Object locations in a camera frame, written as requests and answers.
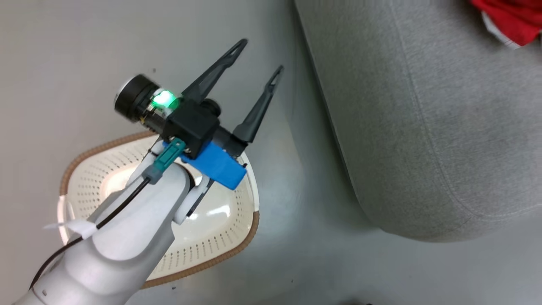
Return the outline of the grey fabric sofa seat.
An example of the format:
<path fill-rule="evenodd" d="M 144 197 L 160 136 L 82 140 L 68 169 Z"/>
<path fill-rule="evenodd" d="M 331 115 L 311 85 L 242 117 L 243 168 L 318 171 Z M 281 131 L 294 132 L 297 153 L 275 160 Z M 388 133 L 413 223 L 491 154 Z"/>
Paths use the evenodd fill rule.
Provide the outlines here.
<path fill-rule="evenodd" d="M 468 0 L 294 0 L 362 210 L 387 233 L 474 239 L 542 219 L 542 45 Z"/>

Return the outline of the black round left gripper motor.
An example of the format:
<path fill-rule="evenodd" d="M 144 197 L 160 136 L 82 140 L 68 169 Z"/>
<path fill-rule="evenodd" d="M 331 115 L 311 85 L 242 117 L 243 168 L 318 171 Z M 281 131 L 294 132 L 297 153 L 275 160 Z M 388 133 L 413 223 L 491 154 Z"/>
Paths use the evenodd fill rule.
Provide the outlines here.
<path fill-rule="evenodd" d="M 114 99 L 114 110 L 131 123 L 137 122 L 160 87 L 146 75 L 136 75 L 120 89 Z"/>

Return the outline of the cream perforated laundry basket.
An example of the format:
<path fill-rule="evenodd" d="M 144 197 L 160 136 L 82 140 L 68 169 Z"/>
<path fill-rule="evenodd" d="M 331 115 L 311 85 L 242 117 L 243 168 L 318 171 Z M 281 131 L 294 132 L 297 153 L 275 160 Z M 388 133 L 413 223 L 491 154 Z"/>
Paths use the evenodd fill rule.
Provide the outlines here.
<path fill-rule="evenodd" d="M 58 222 L 87 219 L 112 192 L 123 189 L 157 141 L 143 132 L 109 141 L 77 156 L 64 172 L 57 205 Z M 250 161 L 235 190 L 214 183 L 181 225 L 172 223 L 175 240 L 154 268 L 144 289 L 173 282 L 223 262 L 243 251 L 259 226 L 259 192 Z"/>

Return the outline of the red jersey with white band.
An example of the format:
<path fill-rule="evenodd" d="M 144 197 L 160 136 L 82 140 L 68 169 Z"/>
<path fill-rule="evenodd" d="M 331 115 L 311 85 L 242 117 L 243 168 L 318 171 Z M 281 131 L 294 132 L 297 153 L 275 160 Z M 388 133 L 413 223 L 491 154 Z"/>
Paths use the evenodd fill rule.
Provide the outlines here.
<path fill-rule="evenodd" d="M 542 0 L 469 0 L 486 29 L 517 50 L 542 37 Z"/>

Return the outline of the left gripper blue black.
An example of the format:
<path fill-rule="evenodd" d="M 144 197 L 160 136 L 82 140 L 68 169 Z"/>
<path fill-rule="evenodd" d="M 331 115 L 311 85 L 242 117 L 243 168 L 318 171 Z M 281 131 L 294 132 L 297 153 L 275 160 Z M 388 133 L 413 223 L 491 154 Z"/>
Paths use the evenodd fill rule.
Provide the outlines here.
<path fill-rule="evenodd" d="M 246 45 L 248 39 L 239 40 L 232 48 L 226 51 L 214 64 L 205 70 L 184 91 L 184 100 L 201 102 L 213 89 L 224 71 L 231 67 Z M 243 122 L 230 133 L 219 127 L 212 141 L 201 150 L 196 159 L 190 159 L 186 154 L 181 155 L 182 162 L 190 164 L 211 180 L 234 190 L 246 175 L 246 166 L 239 164 L 238 157 L 244 152 L 248 143 L 252 143 L 259 131 L 260 125 L 273 99 L 283 74 L 283 65 L 280 65 L 264 86 L 263 93 L 254 104 Z"/>

